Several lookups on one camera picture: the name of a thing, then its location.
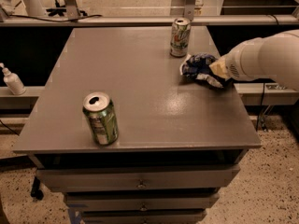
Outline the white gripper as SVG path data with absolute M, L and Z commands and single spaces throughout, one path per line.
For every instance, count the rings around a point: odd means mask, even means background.
M 221 56 L 209 68 L 218 77 L 228 80 L 253 81 L 259 78 L 269 78 L 260 66 L 259 54 L 268 38 L 253 38 L 244 41 L 226 55 Z

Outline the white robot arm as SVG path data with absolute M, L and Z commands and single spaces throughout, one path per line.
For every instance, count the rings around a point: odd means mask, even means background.
M 224 79 L 269 78 L 280 86 L 299 91 L 299 30 L 244 41 L 209 68 Z

